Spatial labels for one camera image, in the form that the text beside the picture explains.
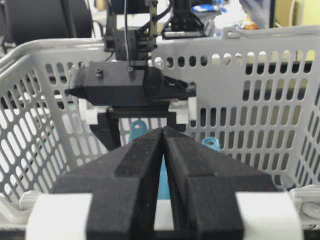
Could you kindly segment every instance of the blue plastic object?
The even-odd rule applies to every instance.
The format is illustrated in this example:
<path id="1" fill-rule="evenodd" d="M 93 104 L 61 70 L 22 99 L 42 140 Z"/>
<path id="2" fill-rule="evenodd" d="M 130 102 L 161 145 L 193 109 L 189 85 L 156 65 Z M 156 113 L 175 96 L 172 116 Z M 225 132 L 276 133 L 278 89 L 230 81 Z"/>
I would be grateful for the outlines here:
<path id="1" fill-rule="evenodd" d="M 130 125 L 130 138 L 129 142 L 147 134 L 147 125 L 142 120 L 137 120 Z"/>
<path id="2" fill-rule="evenodd" d="M 207 137 L 207 138 L 203 139 L 202 144 L 212 150 L 215 150 L 215 151 L 221 153 L 219 140 L 216 139 L 215 137 Z"/>
<path id="3" fill-rule="evenodd" d="M 130 138 L 129 141 L 133 141 L 145 135 L 148 132 L 147 125 L 142 120 L 137 120 L 130 125 Z M 170 200 L 170 189 L 168 184 L 168 172 L 166 167 L 165 157 L 162 158 L 160 180 L 159 180 L 159 191 L 158 200 Z"/>

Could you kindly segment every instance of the monitor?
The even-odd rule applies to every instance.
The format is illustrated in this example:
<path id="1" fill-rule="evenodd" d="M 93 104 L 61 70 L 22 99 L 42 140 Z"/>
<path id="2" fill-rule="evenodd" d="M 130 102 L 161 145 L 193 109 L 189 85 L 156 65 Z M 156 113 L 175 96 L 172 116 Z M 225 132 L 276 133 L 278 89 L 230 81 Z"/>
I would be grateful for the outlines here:
<path id="1" fill-rule="evenodd" d="M 276 0 L 240 0 L 240 3 L 260 29 L 274 28 Z"/>

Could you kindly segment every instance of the black cable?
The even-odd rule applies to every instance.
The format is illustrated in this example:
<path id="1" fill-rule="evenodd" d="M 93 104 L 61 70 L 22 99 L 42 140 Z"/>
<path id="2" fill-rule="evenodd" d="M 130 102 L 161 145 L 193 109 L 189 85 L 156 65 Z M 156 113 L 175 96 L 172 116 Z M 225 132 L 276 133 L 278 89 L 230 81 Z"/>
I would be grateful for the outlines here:
<path id="1" fill-rule="evenodd" d="M 168 13 L 170 13 L 171 9 L 173 8 L 174 6 L 174 1 L 173 0 L 169 0 L 170 1 L 170 4 L 169 4 L 169 7 L 162 13 L 160 13 L 158 16 L 155 16 L 153 18 L 153 22 L 156 23 L 158 22 L 159 20 L 163 19 Z M 150 22 L 147 22 L 145 25 L 143 25 L 140 29 L 139 29 L 139 32 L 140 34 L 144 33 L 149 27 L 150 27 Z"/>
<path id="2" fill-rule="evenodd" d="M 129 67 L 131 67 L 131 56 L 130 56 L 130 46 L 128 40 L 128 0 L 124 1 L 124 38 L 126 44 L 126 57 L 129 63 Z"/>
<path id="3" fill-rule="evenodd" d="M 90 19 L 91 19 L 91 31 L 93 31 L 94 38 L 96 39 L 97 36 L 96 36 L 95 28 L 94 28 L 94 21 L 92 19 L 90 0 L 87 0 L 87 3 L 88 3 L 89 16 L 90 16 Z"/>
<path id="4" fill-rule="evenodd" d="M 105 63 L 108 62 L 113 56 L 114 56 L 115 52 L 113 51 L 111 53 L 111 55 L 104 61 Z"/>

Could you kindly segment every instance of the screw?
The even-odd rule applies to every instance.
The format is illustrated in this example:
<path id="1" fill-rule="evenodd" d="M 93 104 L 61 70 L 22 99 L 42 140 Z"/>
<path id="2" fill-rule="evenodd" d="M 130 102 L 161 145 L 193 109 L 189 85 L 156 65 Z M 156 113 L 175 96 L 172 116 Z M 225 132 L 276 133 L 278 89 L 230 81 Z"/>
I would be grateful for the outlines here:
<path id="1" fill-rule="evenodd" d="M 103 74 L 104 74 L 104 71 L 102 71 L 101 68 L 98 68 L 98 69 L 96 70 L 96 76 L 97 76 L 98 78 L 101 78 L 101 77 L 103 76 Z"/>

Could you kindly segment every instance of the blue item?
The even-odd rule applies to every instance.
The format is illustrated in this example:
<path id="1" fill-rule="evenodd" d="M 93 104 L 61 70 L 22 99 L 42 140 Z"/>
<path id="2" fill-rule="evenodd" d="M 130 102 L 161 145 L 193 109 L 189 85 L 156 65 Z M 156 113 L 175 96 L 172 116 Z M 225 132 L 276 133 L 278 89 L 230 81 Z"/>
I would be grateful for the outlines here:
<path id="1" fill-rule="evenodd" d="M 147 129 L 146 123 L 142 120 L 137 120 L 130 125 L 129 141 L 132 142 L 136 138 L 139 138 L 145 135 L 147 132 L 148 132 L 148 129 Z M 168 172 L 167 172 L 165 157 L 162 158 L 162 164 L 161 164 L 158 200 L 170 200 Z"/>
<path id="2" fill-rule="evenodd" d="M 207 137 L 207 138 L 203 139 L 202 144 L 212 150 L 215 150 L 215 151 L 221 153 L 219 140 L 216 139 L 215 137 Z"/>
<path id="3" fill-rule="evenodd" d="M 158 200 L 170 200 L 170 190 L 168 184 L 168 172 L 166 167 L 165 157 L 162 158 L 160 181 L 159 181 L 159 192 Z"/>
<path id="4" fill-rule="evenodd" d="M 207 13 L 207 12 L 215 12 L 215 9 L 212 4 L 201 4 L 199 6 L 194 6 L 192 8 L 192 11 L 196 13 Z"/>
<path id="5" fill-rule="evenodd" d="M 147 134 L 147 125 L 142 120 L 137 120 L 130 125 L 130 138 L 129 142 Z"/>

